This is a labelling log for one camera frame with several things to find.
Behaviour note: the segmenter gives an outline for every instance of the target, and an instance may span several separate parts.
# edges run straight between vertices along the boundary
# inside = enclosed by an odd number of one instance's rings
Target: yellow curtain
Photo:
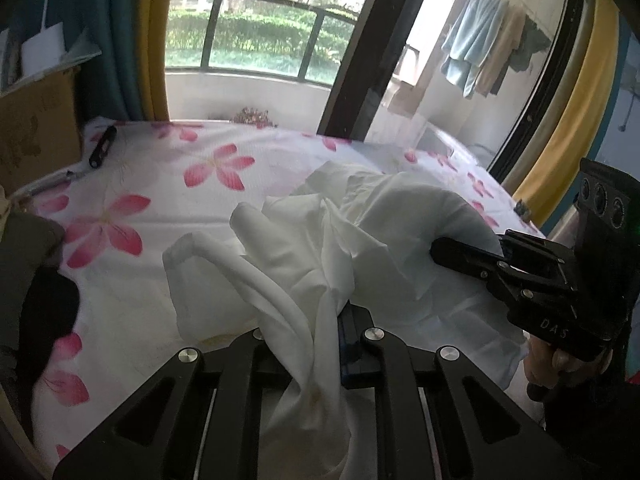
[[[145,119],[169,120],[164,83],[164,38],[170,0],[140,0],[138,60]]]
[[[618,56],[618,8],[596,0],[593,30],[574,91],[546,148],[513,197],[542,225],[560,203],[587,155],[607,106]]]

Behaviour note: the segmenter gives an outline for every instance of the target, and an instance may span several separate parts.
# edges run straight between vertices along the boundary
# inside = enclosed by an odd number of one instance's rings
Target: metal railing
[[[339,20],[345,23],[349,23],[350,25],[355,25],[357,21],[357,15],[354,14],[353,18],[347,17],[343,14],[338,14],[337,12],[333,12],[330,9],[324,7],[317,7],[312,5],[303,4],[300,2],[294,2],[292,0],[253,0],[257,2],[265,2],[269,4],[276,4],[284,7],[290,7],[294,9],[306,10],[309,12],[313,12],[316,15],[314,24],[311,28],[311,32],[309,38],[306,42],[306,47],[304,49],[304,54],[302,57],[302,62],[300,63],[300,68],[298,70],[297,76],[289,76],[283,75],[281,73],[274,73],[268,70],[256,71],[256,70],[244,70],[242,68],[224,68],[219,66],[210,66],[210,58],[211,51],[214,43],[214,37],[216,33],[216,26],[218,24],[218,19],[220,17],[220,12],[223,7],[224,0],[213,0],[211,5],[211,11],[209,14],[209,21],[207,22],[207,28],[204,36],[204,44],[202,47],[202,57],[200,59],[200,66],[167,66],[166,69],[170,71],[174,70],[197,70],[198,72],[215,72],[215,73],[235,73],[235,74],[244,74],[244,75],[260,75],[269,77],[282,78],[286,80],[294,80],[299,82],[309,82],[321,86],[331,87],[331,84],[327,84],[324,82],[319,82],[317,80],[310,80],[307,78],[307,73],[309,69],[309,64],[311,63],[312,56],[316,49],[316,44],[318,42],[318,37],[320,35],[320,31],[322,29],[322,24],[324,23],[324,19],[326,17],[331,17],[335,20]]]

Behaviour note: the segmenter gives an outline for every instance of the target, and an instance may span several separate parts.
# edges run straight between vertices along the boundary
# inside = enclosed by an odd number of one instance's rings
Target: light blue towel
[[[468,0],[442,45],[448,56],[441,71],[466,98],[473,95],[508,6],[501,0]]]

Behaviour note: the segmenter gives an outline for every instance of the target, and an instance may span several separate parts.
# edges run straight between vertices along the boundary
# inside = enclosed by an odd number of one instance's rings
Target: cardboard box
[[[81,160],[77,71],[53,72],[0,95],[0,185],[7,195]]]

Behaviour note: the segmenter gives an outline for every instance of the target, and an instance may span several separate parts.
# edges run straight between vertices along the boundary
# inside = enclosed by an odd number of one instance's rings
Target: triangular cutout
[[[519,423],[474,378],[465,377],[462,383],[487,444],[518,434]]]
[[[162,379],[117,423],[116,434],[142,446],[149,446],[158,430],[174,385],[173,379]]]

